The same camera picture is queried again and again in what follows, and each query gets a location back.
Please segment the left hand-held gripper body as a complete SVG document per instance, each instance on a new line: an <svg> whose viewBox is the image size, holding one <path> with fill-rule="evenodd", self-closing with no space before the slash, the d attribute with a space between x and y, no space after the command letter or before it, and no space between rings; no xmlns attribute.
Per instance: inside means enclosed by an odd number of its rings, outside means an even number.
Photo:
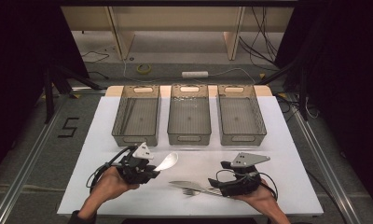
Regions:
<svg viewBox="0 0 373 224"><path fill-rule="evenodd" d="M128 184L145 184L149 180L146 179L144 169L149 165L149 161L153 159L153 155L148 149L146 143L139 146L127 147L129 153L115 164L119 175Z"/></svg>

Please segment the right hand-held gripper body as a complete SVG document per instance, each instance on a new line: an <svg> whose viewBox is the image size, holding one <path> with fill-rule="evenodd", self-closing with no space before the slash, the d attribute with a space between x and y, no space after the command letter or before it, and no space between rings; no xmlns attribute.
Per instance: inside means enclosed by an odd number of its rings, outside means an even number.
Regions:
<svg viewBox="0 0 373 224"><path fill-rule="evenodd" d="M233 171L235 180L225 183L228 197L245 195L257 190L261 183L261 177L256 169L256 165L269 160L269 156L240 152L231 161L233 170L230 171Z"/></svg>

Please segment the white plastic spoon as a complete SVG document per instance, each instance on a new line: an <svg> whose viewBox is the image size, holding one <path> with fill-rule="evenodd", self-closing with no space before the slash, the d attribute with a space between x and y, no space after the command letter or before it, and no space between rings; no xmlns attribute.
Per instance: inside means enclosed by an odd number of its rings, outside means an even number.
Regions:
<svg viewBox="0 0 373 224"><path fill-rule="evenodd" d="M178 162L178 154L172 152L166 156L166 158L155 168L156 172L160 172L173 167Z"/></svg>

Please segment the metal forks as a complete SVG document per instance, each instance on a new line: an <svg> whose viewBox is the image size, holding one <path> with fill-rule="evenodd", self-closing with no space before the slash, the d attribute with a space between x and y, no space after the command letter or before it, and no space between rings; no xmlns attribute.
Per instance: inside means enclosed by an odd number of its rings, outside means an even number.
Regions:
<svg viewBox="0 0 373 224"><path fill-rule="evenodd" d="M195 182L171 181L171 184L174 184L175 186L181 187L183 189L190 189L190 190L195 190L195 191L200 191L200 192L205 192L205 193L211 193L211 194L215 194L215 195L219 195L219 196L222 195L222 193L218 189L205 188L205 187L202 187L200 184L197 184Z"/></svg>

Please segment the smoky transparent plastic bin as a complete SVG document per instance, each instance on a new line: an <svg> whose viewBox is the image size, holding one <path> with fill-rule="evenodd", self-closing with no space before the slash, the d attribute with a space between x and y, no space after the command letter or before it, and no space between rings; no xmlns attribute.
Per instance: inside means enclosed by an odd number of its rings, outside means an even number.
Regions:
<svg viewBox="0 0 373 224"><path fill-rule="evenodd" d="M119 100L112 136L120 147L158 144L160 87L125 86Z"/></svg>
<svg viewBox="0 0 373 224"><path fill-rule="evenodd" d="M253 85L218 85L217 112L222 146L260 146L267 130Z"/></svg>
<svg viewBox="0 0 373 224"><path fill-rule="evenodd" d="M209 144L212 128L207 85L172 85L167 133L171 145Z"/></svg>

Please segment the person's right hand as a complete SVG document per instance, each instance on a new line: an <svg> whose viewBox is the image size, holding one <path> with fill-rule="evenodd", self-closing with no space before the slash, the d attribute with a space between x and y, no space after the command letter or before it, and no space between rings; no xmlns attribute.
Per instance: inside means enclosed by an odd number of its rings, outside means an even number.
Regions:
<svg viewBox="0 0 373 224"><path fill-rule="evenodd" d="M232 199L243 201L252 206L259 213L272 219L278 217L282 213L282 210L271 192L262 186L259 186L258 189L252 193L232 196Z"/></svg>

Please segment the person's left hand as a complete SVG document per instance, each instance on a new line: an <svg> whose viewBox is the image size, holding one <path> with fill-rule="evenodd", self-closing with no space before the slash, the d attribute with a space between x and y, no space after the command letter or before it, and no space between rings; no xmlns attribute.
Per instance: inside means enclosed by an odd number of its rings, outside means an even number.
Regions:
<svg viewBox="0 0 373 224"><path fill-rule="evenodd" d="M128 184L122 179L115 167L108 168L90 193L89 201L100 206L116 199L128 190L138 189L139 184Z"/></svg>

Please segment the white power strip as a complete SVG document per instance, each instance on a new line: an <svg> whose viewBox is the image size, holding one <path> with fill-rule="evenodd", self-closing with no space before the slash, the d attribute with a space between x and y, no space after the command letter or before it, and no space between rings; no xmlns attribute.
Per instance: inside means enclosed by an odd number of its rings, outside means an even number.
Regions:
<svg viewBox="0 0 373 224"><path fill-rule="evenodd" d="M189 71L189 72L182 72L182 78L206 78L209 76L207 71Z"/></svg>

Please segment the yellow tape roll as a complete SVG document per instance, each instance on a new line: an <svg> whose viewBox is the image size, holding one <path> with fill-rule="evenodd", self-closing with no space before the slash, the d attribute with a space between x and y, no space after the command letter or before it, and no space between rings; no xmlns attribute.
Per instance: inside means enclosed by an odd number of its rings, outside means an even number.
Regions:
<svg viewBox="0 0 373 224"><path fill-rule="evenodd" d="M136 68L136 71L140 75L147 75L151 72L151 65L150 64L139 64Z"/></svg>

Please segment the black metal stand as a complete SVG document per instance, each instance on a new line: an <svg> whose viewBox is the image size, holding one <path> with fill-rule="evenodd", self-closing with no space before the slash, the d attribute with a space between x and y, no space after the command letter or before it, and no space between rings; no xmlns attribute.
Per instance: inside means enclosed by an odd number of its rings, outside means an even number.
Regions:
<svg viewBox="0 0 373 224"><path fill-rule="evenodd" d="M258 82L258 85L266 85L284 75L298 78L298 112L304 120L308 119L307 109L307 70L304 68L303 60L296 57L290 64L276 71L271 76Z"/></svg>
<svg viewBox="0 0 373 224"><path fill-rule="evenodd" d="M76 81L90 87L93 90L101 91L104 87L87 80L85 77L78 75L72 70L61 65L50 65L44 73L44 91L46 100L46 121L48 124L54 116L54 101L53 101L53 88L56 88L60 94L70 95L72 87L67 81L68 78L75 79Z"/></svg>

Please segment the light wooden bench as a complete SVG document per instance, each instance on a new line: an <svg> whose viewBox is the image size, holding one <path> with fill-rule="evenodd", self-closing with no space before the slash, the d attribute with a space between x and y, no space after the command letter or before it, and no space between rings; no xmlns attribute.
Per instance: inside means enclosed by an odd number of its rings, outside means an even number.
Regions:
<svg viewBox="0 0 373 224"><path fill-rule="evenodd" d="M233 61L242 32L256 32L263 19L266 31L286 30L292 7L63 7L72 31L110 31L118 56L129 54L137 31L221 32Z"/></svg>

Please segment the black curtain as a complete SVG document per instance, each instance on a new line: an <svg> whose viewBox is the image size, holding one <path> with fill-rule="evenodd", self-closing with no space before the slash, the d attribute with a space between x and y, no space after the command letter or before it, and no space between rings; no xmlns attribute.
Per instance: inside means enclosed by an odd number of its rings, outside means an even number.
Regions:
<svg viewBox="0 0 373 224"><path fill-rule="evenodd" d="M0 0L0 164L44 88L44 74L61 65L88 72L62 8L33 0Z"/></svg>
<svg viewBox="0 0 373 224"><path fill-rule="evenodd" d="M276 64L295 59L373 200L373 0L296 0Z"/></svg>

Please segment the aluminium floor rail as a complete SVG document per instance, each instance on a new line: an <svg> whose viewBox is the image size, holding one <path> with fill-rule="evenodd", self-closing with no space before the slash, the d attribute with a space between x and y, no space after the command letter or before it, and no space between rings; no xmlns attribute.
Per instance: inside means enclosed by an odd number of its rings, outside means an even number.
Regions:
<svg viewBox="0 0 373 224"><path fill-rule="evenodd" d="M48 141L49 135L53 130L53 127L62 111L64 104L66 103L68 97L60 96L57 104L55 105L54 114L52 117L43 124L40 129L40 133L37 136L34 145L29 151L28 156L17 172L14 180L7 187L5 195L0 202L0 224L5 224L16 201L18 200L23 187L28 180L31 172L33 171L35 164Z"/></svg>
<svg viewBox="0 0 373 224"><path fill-rule="evenodd" d="M287 98L296 102L300 99L296 98L293 93L287 93ZM318 167L324 177L327 188L326 190L330 194L332 202L339 210L344 224L362 224L361 219L356 213L356 210L347 195L345 189L341 186L340 181L329 163L328 158L321 145L319 144L317 137L315 136L310 124L304 119L301 112L306 108L306 101L300 100L296 105L292 105L291 109L294 112L293 117L296 119L299 128L301 129L304 137L306 138L309 148L313 157L315 158Z"/></svg>

